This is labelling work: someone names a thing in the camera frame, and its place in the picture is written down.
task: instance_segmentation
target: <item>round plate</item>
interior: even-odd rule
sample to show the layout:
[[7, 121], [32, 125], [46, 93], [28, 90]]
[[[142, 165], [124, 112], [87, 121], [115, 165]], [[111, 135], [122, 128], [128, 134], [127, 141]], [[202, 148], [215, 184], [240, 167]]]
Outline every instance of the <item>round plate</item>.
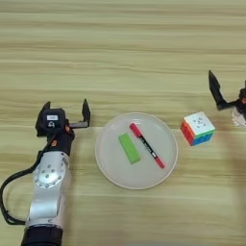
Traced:
[[[130, 129], [135, 123], [156, 154], [165, 163], [161, 169], [139, 138]], [[131, 164], [119, 142], [128, 134], [140, 161]], [[178, 158], [175, 137], [161, 120], [145, 113], [127, 113], [110, 121], [96, 141], [95, 156], [103, 174], [116, 185], [129, 189], [143, 189], [158, 185], [173, 171]]]

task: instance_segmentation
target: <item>red marker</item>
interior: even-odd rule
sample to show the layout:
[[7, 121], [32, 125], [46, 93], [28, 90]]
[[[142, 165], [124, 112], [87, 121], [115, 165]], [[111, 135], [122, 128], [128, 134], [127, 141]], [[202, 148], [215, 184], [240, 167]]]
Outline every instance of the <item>red marker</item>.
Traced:
[[159, 167], [160, 168], [164, 168], [165, 167], [164, 163], [161, 161], [161, 159], [158, 157], [158, 155], [155, 153], [155, 151], [151, 148], [151, 146], [149, 145], [149, 143], [147, 142], [147, 140], [144, 138], [144, 136], [142, 135], [141, 131], [137, 127], [137, 125], [135, 123], [132, 123], [130, 125], [130, 128], [131, 128], [132, 132], [135, 134], [135, 136], [137, 138], [140, 138], [140, 140], [142, 141], [142, 143], [144, 144], [146, 149], [149, 151], [151, 156], [156, 160], [156, 162], [159, 165]]

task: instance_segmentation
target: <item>wooden table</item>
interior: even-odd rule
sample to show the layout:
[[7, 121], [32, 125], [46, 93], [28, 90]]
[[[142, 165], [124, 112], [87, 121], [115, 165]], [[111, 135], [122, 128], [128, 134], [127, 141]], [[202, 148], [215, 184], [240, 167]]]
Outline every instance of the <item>wooden table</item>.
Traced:
[[[92, 122], [76, 132], [64, 246], [246, 245], [246, 132], [208, 86], [211, 69], [229, 100], [243, 87], [245, 12], [242, 0], [1, 0], [1, 183], [44, 145], [42, 105], [75, 121], [86, 97]], [[178, 140], [177, 168], [155, 188], [120, 188], [96, 164], [102, 127], [130, 111], [159, 117]], [[190, 147], [179, 128], [197, 111], [217, 130]], [[12, 214], [26, 217], [32, 192], [31, 176], [9, 186]], [[23, 227], [1, 218], [0, 234], [0, 245], [19, 245]]]

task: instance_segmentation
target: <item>colorful cube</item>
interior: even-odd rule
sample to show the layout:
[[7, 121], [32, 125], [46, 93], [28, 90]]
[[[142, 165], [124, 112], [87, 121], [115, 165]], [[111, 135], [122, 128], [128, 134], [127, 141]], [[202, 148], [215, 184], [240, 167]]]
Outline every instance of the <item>colorful cube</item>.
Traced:
[[191, 146], [210, 141], [215, 127], [200, 111], [184, 118], [181, 130]]

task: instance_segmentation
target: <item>green eraser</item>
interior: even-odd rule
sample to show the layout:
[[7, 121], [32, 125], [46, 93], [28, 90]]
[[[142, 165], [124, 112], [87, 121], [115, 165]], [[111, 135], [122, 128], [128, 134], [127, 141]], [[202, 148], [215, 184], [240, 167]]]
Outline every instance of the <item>green eraser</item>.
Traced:
[[140, 156], [128, 134], [121, 135], [119, 141], [131, 164], [140, 161]]

